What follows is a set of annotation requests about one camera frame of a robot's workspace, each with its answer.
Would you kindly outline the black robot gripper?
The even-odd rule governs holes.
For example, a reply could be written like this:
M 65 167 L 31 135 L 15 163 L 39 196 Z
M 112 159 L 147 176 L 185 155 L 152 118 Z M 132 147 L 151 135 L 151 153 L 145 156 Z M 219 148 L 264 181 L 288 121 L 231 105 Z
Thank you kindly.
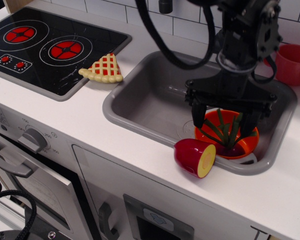
M 275 93 L 253 82 L 249 73 L 234 74 L 220 70 L 217 74 L 185 82 L 185 101 L 192 106 L 192 120 L 201 129 L 207 106 L 242 113 L 240 136 L 248 137 L 262 117 L 268 117 L 278 100 Z

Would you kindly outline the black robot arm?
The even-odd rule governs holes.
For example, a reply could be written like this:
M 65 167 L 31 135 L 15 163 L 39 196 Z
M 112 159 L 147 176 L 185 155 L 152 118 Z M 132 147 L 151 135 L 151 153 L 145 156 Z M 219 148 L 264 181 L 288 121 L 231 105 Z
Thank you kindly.
M 262 89 L 266 80 L 255 78 L 259 62 L 267 60 L 273 70 L 276 65 L 271 53 L 277 51 L 279 34 L 279 3 L 276 0 L 197 0 L 203 7 L 209 27 L 214 21 L 210 7 L 222 12 L 222 39 L 217 63 L 220 71 L 211 77 L 186 82 L 185 99 L 192 107 L 192 119 L 197 128 L 204 124 L 208 107 L 242 113 L 240 132 L 246 137 L 259 120 L 268 117 L 277 97 Z

